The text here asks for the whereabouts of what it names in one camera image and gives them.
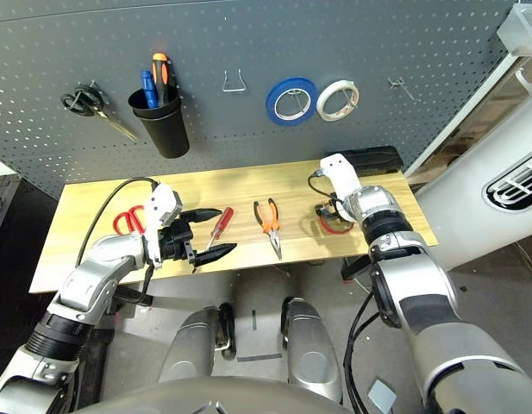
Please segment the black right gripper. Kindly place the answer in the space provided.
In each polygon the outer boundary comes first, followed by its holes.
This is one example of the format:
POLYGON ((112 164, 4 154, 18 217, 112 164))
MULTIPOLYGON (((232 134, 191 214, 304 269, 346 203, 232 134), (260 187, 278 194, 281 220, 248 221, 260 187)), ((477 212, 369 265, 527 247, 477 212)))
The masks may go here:
POLYGON ((317 204, 314 207, 316 215, 320 218, 327 218, 328 220, 339 220, 341 222, 349 223, 350 220, 342 214, 343 204, 340 199, 336 197, 329 198, 327 204, 317 204))

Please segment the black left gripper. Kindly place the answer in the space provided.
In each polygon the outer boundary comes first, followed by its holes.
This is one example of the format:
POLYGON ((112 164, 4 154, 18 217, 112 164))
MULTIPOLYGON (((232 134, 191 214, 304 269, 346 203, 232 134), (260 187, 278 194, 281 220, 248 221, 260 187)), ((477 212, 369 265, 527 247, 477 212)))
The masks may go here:
POLYGON ((180 218, 174 219, 169 226, 158 230, 160 258, 162 260, 188 260, 194 267, 200 267, 229 254, 237 247, 236 243, 222 243, 197 254, 191 246, 193 233, 190 223, 205 222, 221 214, 221 210, 214 208, 183 211, 180 218))

